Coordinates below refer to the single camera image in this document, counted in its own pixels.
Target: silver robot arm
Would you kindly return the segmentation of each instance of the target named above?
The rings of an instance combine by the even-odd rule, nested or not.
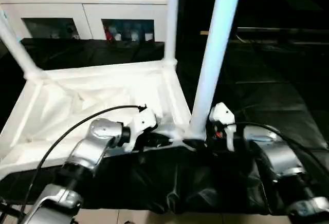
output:
[[[43,190],[23,224],[70,224],[78,213],[84,195],[109,148],[123,147],[131,152],[137,137],[156,126],[155,115],[148,108],[126,127],[107,119],[94,120],[87,135],[74,148],[53,184]]]
[[[309,174],[287,142],[275,133],[256,126],[246,126],[243,137],[258,146],[267,175],[282,199],[290,221],[328,223],[328,199],[313,191]]]

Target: white pole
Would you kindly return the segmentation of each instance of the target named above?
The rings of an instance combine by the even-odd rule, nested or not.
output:
[[[0,38],[23,70],[25,79],[36,79],[42,75],[42,70],[35,65],[16,35],[8,27],[4,14],[0,15]]]
[[[179,0],[168,0],[167,5],[167,36],[164,45],[164,62],[172,65],[177,64],[176,54],[176,34],[178,18]]]
[[[187,137],[205,139],[206,121],[239,0],[216,0]]]

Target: white cabinet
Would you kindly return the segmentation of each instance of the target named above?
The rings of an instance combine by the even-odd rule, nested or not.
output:
[[[2,4],[2,9],[20,39],[70,38],[70,34],[92,39],[82,4]]]
[[[166,5],[85,4],[93,39],[119,35],[124,41],[164,42]]]
[[[168,0],[0,0],[22,38],[166,40]]]

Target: black cloth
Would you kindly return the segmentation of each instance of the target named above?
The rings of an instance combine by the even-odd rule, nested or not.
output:
[[[23,40],[43,69],[161,60],[162,43],[107,41]],[[179,45],[177,75],[192,109],[204,44]],[[326,94],[325,47],[230,44],[213,103],[225,102],[237,121],[266,123],[312,148],[327,148],[329,111]],[[0,122],[8,118],[23,88],[14,59],[0,61],[2,88],[7,91]],[[4,74],[11,73],[11,81]],[[327,167],[327,153],[314,152]],[[325,194],[328,178],[308,155],[299,152],[306,168]],[[57,167],[42,169],[31,201],[53,180]],[[22,203],[33,171],[8,175],[0,182],[0,196]],[[84,208],[151,210],[156,213],[226,212],[283,214],[280,199],[264,183],[255,161],[222,153],[184,148],[104,159]]]

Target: floor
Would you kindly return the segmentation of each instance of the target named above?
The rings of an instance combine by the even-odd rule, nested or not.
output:
[[[131,210],[80,210],[76,221],[79,224],[290,224],[285,216],[195,214],[156,215],[149,211]],[[4,224],[16,224],[16,219],[7,217]]]

